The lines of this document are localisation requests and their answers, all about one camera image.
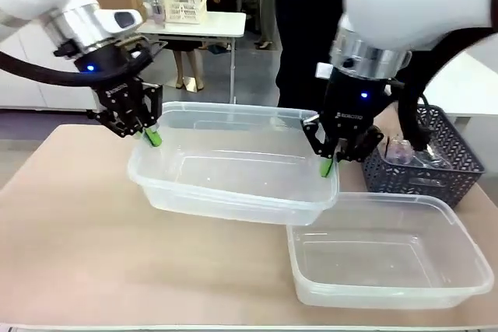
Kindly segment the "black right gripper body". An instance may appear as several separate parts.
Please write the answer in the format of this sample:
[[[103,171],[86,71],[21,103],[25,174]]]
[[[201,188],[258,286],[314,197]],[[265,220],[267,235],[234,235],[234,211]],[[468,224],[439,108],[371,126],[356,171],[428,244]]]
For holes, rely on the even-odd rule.
[[[354,78],[333,68],[324,97],[324,133],[327,142],[380,142],[384,134],[374,127],[374,118],[394,102],[385,80]]]

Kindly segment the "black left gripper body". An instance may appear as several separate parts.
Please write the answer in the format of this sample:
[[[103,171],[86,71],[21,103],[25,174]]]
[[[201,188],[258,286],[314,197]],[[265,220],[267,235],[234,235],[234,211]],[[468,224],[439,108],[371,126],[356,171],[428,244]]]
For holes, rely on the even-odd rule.
[[[139,73],[152,63],[148,43],[108,44],[75,61],[81,73],[93,78],[90,88],[100,106],[122,123],[138,123],[144,113]]]

